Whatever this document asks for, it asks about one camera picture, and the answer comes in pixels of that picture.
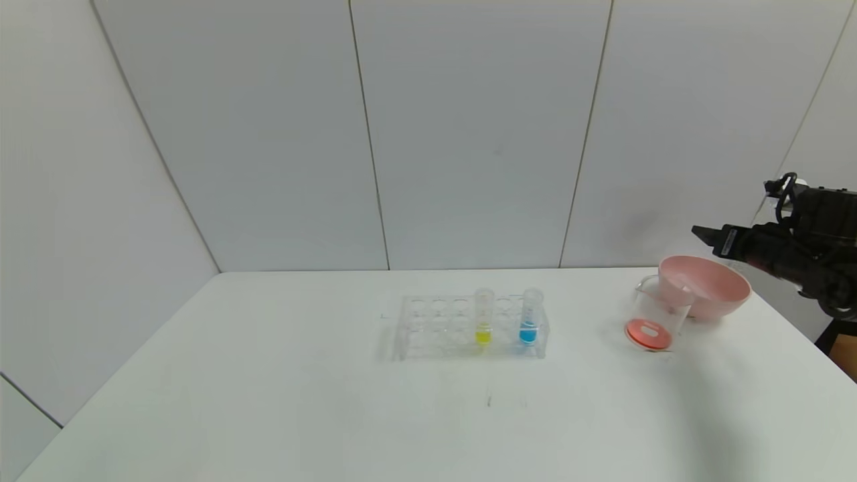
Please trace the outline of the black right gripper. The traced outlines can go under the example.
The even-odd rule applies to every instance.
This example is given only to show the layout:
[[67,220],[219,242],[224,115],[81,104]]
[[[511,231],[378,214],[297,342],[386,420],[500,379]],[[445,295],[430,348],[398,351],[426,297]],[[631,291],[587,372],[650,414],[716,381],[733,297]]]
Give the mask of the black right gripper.
[[724,225],[722,228],[692,226],[692,234],[709,247],[715,256],[741,262],[767,274],[777,274],[777,266],[785,254],[786,237],[768,224],[750,228]]

